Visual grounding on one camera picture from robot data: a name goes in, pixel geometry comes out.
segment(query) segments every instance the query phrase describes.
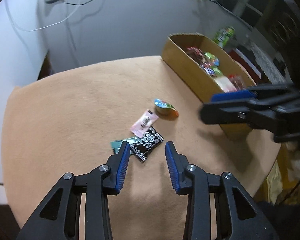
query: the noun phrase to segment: red candy wrapper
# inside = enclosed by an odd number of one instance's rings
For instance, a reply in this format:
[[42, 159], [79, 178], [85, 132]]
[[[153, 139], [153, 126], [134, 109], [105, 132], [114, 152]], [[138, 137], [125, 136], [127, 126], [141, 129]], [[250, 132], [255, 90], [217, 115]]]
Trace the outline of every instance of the red candy wrapper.
[[142, 138], [144, 133], [149, 129], [149, 127], [157, 121], [159, 116], [155, 113], [152, 113], [149, 109], [143, 113], [143, 115], [136, 121], [130, 131], [135, 134], [137, 137]]

